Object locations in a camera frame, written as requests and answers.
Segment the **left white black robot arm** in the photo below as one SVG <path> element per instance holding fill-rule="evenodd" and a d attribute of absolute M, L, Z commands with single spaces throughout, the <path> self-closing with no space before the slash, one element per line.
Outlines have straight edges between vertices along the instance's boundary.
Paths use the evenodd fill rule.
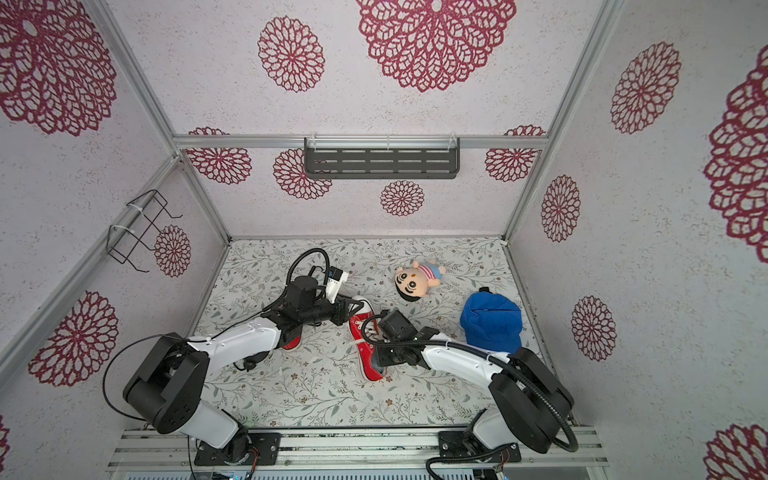
<path fill-rule="evenodd" d="M 151 336 L 152 349 L 123 390 L 124 401 L 134 411 L 132 419 L 161 434 L 193 437 L 233 457 L 242 454 L 248 429 L 203 400 L 208 376 L 236 363 L 250 370 L 272 351 L 296 343 L 304 326 L 326 321 L 343 325 L 367 306 L 361 298 L 341 294 L 348 274 L 331 264 L 324 249 L 312 248 L 301 256 L 314 254 L 323 260 L 322 278 L 287 273 L 275 300 L 222 331 L 197 337 Z"/>

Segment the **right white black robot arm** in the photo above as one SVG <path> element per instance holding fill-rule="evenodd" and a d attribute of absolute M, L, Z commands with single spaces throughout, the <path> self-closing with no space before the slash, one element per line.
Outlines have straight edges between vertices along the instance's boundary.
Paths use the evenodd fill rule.
<path fill-rule="evenodd" d="M 370 370 L 410 365 L 443 372 L 488 393 L 493 405 L 482 409 L 462 434 L 460 447 L 425 462 L 432 479 L 436 464 L 482 462 L 495 457 L 510 462 L 520 445 L 546 454 L 556 446 L 579 449 L 568 421 L 574 399 L 531 350 L 513 353 L 471 346 L 432 327 L 416 328 L 398 310 L 357 314 L 349 320 L 355 341 L 369 352 Z"/>

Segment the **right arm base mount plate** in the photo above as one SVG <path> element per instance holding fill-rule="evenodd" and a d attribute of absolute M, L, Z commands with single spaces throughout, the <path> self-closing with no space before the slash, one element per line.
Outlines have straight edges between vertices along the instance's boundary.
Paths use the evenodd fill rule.
<path fill-rule="evenodd" d="M 519 463 L 522 455 L 517 443 L 500 447 L 486 447 L 479 440 L 463 431 L 438 432 L 439 459 L 444 463 Z"/>

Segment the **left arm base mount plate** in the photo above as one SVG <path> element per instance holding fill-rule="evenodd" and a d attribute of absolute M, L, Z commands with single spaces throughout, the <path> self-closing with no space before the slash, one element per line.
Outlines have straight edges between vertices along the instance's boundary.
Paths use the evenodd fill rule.
<path fill-rule="evenodd" d="M 277 462 L 282 435 L 279 433 L 249 432 L 236 435 L 222 449 L 201 442 L 192 461 L 196 467 L 211 466 L 272 466 Z"/>

